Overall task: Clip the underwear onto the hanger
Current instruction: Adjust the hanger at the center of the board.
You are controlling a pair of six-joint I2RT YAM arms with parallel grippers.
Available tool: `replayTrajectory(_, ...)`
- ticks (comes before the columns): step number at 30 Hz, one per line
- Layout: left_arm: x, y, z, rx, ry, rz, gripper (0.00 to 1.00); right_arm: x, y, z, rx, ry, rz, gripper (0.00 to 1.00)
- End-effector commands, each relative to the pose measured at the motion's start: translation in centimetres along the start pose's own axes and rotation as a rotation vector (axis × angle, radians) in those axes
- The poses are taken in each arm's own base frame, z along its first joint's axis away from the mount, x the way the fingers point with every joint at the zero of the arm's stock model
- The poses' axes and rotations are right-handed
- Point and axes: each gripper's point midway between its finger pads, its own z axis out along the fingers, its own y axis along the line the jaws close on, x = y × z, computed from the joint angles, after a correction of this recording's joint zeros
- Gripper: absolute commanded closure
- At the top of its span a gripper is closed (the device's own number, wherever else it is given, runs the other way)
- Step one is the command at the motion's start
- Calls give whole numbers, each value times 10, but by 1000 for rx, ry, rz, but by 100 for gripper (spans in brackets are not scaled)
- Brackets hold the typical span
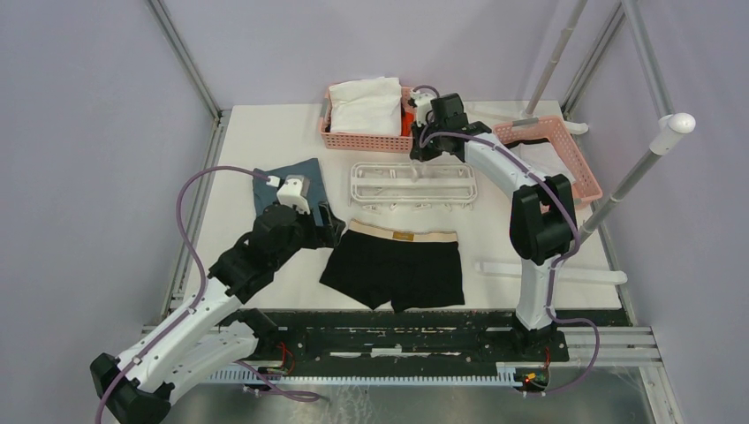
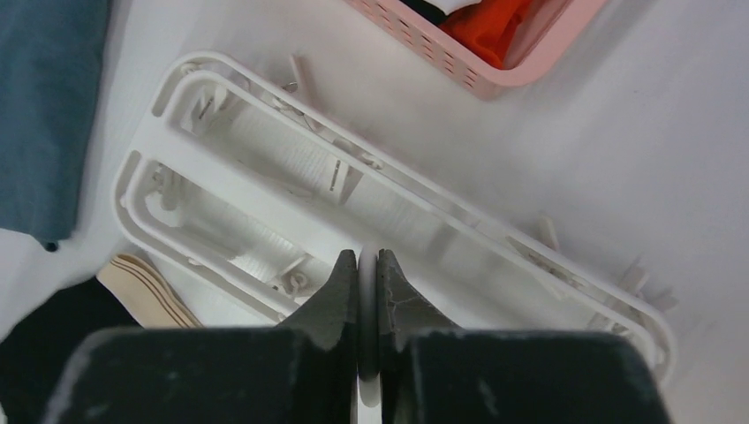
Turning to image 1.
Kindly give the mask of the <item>white clip hanger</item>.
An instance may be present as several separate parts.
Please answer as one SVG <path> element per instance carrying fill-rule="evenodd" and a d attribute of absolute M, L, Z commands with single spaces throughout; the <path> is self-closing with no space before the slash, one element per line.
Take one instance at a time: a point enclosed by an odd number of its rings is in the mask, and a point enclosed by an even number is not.
<path fill-rule="evenodd" d="M 348 196 L 350 203 L 369 209 L 470 208 L 478 186 L 473 169 L 462 163 L 355 163 Z"/>

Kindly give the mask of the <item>pink basket with underwear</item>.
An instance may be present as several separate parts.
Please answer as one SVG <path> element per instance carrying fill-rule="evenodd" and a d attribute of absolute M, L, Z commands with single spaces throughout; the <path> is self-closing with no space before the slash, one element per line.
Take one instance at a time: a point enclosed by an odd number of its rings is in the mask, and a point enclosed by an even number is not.
<path fill-rule="evenodd" d="M 550 142 L 574 175 L 572 193 L 576 209 L 586 208 L 602 197 L 602 190 L 575 140 L 557 116 L 535 117 L 496 125 L 493 133 L 508 149 L 517 145 Z"/>

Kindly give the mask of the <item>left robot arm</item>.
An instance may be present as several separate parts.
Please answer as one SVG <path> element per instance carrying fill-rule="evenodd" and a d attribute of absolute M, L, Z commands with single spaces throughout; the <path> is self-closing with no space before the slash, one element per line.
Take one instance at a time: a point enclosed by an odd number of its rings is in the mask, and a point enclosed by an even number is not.
<path fill-rule="evenodd" d="M 90 372 L 99 410 L 120 423 L 160 423 L 189 390 L 232 362 L 253 355 L 265 360 L 278 345 L 270 321 L 233 322 L 209 331 L 268 286 L 276 272 L 302 249 L 333 248 L 345 229 L 326 201 L 322 220 L 274 203 L 255 218 L 210 267 L 204 284 L 138 343 L 116 356 L 102 353 Z"/>

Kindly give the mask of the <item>black underwear beige waistband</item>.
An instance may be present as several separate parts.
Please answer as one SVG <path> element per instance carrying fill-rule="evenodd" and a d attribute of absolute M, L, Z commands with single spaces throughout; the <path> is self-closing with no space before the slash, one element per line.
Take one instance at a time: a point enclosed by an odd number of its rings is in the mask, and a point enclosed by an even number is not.
<path fill-rule="evenodd" d="M 349 222 L 320 283 L 375 310 L 463 306 L 463 270 L 454 231 L 397 231 Z"/>

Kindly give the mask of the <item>pink basket with white cloth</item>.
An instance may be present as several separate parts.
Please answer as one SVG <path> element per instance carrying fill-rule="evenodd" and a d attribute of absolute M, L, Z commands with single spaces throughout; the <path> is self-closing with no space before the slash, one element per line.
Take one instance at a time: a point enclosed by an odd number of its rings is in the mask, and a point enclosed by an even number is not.
<path fill-rule="evenodd" d="M 401 130 L 398 136 L 379 134 L 358 134 L 348 132 L 331 132 L 331 111 L 329 91 L 325 93 L 320 119 L 319 134 L 326 148 L 336 150 L 358 150 L 383 153 L 408 154 L 412 148 L 411 124 L 415 118 L 414 107 L 410 105 L 411 88 L 401 88 Z"/>

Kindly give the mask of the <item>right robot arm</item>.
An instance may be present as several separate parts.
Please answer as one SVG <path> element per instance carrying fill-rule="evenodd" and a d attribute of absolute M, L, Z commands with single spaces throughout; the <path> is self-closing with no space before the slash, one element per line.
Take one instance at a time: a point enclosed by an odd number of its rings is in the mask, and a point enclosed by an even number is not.
<path fill-rule="evenodd" d="M 575 254 L 579 232 L 571 181 L 549 175 L 505 147 L 492 129 L 470 121 L 457 94 L 411 89 L 411 159 L 427 162 L 452 155 L 482 173 L 511 200 L 509 236 L 521 259 L 521 289 L 511 334 L 512 353 L 533 360 L 546 347 L 541 330 L 555 320 L 554 280 L 563 261 Z"/>

